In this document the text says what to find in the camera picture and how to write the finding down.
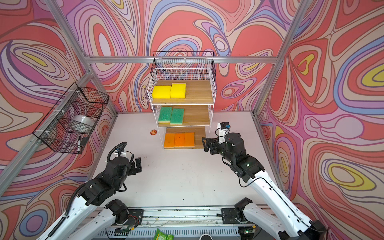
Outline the pale yellow sponge orange underside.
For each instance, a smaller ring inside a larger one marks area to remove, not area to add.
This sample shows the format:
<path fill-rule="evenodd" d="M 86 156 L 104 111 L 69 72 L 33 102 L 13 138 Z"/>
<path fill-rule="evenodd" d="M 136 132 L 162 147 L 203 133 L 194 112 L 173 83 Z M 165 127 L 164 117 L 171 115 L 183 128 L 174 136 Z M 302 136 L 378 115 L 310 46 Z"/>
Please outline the pale yellow sponge orange underside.
<path fill-rule="evenodd" d="M 195 148 L 195 133 L 185 133 L 185 142 L 184 142 L 185 148 Z"/>

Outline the green sponge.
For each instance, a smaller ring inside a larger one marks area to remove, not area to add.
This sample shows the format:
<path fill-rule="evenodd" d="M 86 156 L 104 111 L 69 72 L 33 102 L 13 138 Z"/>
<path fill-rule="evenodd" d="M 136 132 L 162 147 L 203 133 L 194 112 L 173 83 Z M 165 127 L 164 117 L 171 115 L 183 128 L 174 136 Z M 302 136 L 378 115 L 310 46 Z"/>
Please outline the green sponge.
<path fill-rule="evenodd" d="M 169 124 L 171 122 L 172 111 L 172 107 L 161 107 L 158 122 L 160 124 Z"/>

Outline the yellow sponge table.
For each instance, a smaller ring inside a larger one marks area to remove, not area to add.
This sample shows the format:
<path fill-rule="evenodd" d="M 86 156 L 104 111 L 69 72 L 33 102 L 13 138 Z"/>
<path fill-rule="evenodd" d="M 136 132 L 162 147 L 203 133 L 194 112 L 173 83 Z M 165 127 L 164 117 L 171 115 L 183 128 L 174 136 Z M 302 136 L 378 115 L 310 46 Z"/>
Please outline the yellow sponge table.
<path fill-rule="evenodd" d="M 187 85 L 185 83 L 172 83 L 170 91 L 171 99 L 185 99 L 186 88 Z"/>

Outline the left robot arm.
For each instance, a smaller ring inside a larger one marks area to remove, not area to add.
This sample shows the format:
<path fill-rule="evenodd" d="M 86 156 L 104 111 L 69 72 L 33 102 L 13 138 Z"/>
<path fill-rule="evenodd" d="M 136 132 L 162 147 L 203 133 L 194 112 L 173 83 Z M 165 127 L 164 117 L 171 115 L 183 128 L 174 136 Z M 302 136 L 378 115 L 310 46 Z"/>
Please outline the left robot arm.
<path fill-rule="evenodd" d="M 115 193 L 125 192 L 128 176 L 142 172 L 141 158 L 116 157 L 103 172 L 78 187 L 64 213 L 39 237 L 40 240 L 91 240 L 112 225 L 133 230 L 142 222 L 143 210 L 129 210 Z"/>

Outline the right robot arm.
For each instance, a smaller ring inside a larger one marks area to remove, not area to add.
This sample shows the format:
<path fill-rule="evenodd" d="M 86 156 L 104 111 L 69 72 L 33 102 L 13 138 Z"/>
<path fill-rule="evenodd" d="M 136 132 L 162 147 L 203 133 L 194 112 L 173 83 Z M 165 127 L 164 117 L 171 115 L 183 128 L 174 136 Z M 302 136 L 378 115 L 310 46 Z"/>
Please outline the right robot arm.
<path fill-rule="evenodd" d="M 240 222 L 251 222 L 275 240 L 321 240 L 327 229 L 319 220 L 313 221 L 297 208 L 277 187 L 264 166 L 247 154 L 244 140 L 238 133 L 202 138 L 205 152 L 221 155 L 222 161 L 239 178 L 242 188 L 252 188 L 261 196 L 273 214 L 244 198 L 235 205 Z"/>

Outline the small red round sticker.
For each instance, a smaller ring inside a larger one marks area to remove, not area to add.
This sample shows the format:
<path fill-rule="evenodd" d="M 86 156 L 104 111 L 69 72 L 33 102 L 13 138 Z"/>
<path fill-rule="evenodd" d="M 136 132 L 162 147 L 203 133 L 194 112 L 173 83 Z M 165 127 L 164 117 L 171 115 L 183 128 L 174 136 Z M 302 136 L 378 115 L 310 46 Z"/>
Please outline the small red round sticker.
<path fill-rule="evenodd" d="M 157 134 L 157 130 L 151 130 L 151 132 L 150 132 L 150 134 L 152 135 L 152 136 L 154 136 L 154 135 L 156 135 Z"/>

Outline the green snack bag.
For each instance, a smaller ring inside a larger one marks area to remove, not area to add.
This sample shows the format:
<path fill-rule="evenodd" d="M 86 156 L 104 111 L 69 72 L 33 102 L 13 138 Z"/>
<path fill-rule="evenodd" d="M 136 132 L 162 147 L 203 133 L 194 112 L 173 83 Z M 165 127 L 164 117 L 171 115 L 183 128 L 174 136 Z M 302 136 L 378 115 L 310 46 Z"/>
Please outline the green snack bag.
<path fill-rule="evenodd" d="M 163 233 L 160 229 L 157 229 L 153 240 L 174 240 L 174 236 L 167 235 Z"/>

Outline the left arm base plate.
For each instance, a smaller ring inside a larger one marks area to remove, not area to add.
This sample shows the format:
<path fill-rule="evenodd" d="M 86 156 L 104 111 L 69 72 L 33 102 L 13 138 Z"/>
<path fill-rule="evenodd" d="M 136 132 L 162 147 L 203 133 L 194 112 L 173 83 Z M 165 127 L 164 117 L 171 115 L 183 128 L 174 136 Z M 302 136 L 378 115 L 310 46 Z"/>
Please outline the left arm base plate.
<path fill-rule="evenodd" d="M 137 227 L 142 224 L 143 215 L 143 209 L 128 209 L 117 215 L 116 224 Z"/>

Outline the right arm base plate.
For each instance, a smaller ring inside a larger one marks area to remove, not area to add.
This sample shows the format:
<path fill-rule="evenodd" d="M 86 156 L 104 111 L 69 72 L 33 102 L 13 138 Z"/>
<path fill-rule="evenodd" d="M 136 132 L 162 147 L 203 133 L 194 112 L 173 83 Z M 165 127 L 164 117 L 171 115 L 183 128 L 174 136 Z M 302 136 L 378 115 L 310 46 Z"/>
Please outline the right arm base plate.
<path fill-rule="evenodd" d="M 248 221 L 245 216 L 245 209 L 238 208 L 221 208 L 221 213 L 218 214 L 222 218 L 225 225 L 256 225 L 256 223 Z"/>

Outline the aluminium front rail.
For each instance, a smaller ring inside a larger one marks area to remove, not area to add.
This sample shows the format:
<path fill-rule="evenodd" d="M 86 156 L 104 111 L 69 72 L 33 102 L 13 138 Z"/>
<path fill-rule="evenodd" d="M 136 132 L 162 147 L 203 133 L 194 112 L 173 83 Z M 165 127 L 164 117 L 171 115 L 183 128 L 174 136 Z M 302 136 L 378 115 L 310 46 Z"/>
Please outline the aluminium front rail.
<path fill-rule="evenodd" d="M 223 226 L 222 218 L 218 216 L 221 208 L 229 208 L 227 206 L 207 206 L 207 207 L 164 207 L 164 208 L 128 208 L 143 209 L 144 215 L 142 224 L 137 227 L 159 228 L 159 227 L 185 227 L 185 226 Z M 299 216 L 298 211 L 283 214 L 281 217 L 273 216 L 255 204 L 248 204 L 244 208 L 245 216 L 248 221 L 254 222 L 257 226 L 264 229 L 276 229 L 277 231 L 288 231 L 293 228 L 300 229 L 300 224 L 304 222 L 304 217 Z M 104 231 L 108 228 L 128 227 L 117 224 L 108 224 L 107 218 L 93 218 L 90 223 L 95 227 L 96 233 Z"/>

